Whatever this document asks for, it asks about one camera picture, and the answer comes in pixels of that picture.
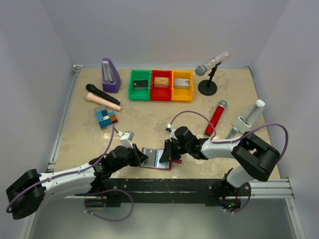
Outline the red leather card holder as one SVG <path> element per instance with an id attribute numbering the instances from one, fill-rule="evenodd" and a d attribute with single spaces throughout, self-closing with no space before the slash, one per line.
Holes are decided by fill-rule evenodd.
<path id="1" fill-rule="evenodd" d="M 171 170 L 172 164 L 177 163 L 181 164 L 182 160 L 170 161 L 160 163 L 160 158 L 163 154 L 163 149 L 154 149 L 154 148 L 142 148 L 142 153 L 148 156 L 148 159 L 141 163 L 141 168 L 148 169 L 158 169 L 158 170 Z"/>

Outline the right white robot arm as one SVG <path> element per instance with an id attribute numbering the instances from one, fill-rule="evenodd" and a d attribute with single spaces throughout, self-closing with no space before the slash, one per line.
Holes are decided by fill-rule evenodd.
<path id="1" fill-rule="evenodd" d="M 163 154 L 159 161 L 177 161 L 183 154 L 197 160 L 236 159 L 240 165 L 230 169 L 212 186 L 213 191 L 226 197 L 254 179 L 268 181 L 280 159 L 280 153 L 255 134 L 246 133 L 244 136 L 243 139 L 238 137 L 233 141 L 211 141 L 209 138 L 197 138 L 187 127 L 182 126 L 164 142 Z"/>

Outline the black credit card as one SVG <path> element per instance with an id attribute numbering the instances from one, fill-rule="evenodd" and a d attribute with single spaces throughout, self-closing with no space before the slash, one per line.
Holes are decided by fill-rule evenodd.
<path id="1" fill-rule="evenodd" d="M 156 149 L 145 149 L 145 155 L 147 155 L 149 158 L 147 161 L 144 162 L 143 166 L 146 167 L 155 167 L 156 159 L 157 159 L 157 150 Z"/>

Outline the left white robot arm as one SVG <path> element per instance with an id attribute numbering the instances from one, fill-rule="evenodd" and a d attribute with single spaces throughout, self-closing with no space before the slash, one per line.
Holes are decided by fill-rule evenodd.
<path id="1" fill-rule="evenodd" d="M 134 144 L 130 148 L 117 146 L 109 153 L 69 170 L 56 173 L 28 170 L 6 189 L 6 212 L 20 220 L 36 212 L 43 203 L 73 195 L 92 195 L 93 189 L 114 172 L 126 166 L 138 167 L 147 158 Z"/>

